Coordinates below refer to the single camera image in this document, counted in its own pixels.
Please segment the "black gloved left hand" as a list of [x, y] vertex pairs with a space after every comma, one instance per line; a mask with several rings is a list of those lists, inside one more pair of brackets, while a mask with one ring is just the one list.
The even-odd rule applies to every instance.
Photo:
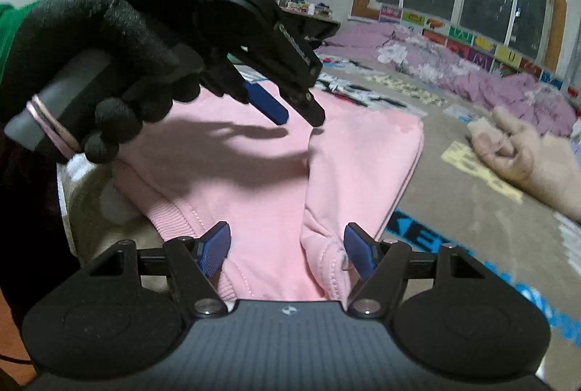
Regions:
[[1, 130], [16, 147], [105, 164], [199, 94], [197, 74], [125, 0], [1, 6]]

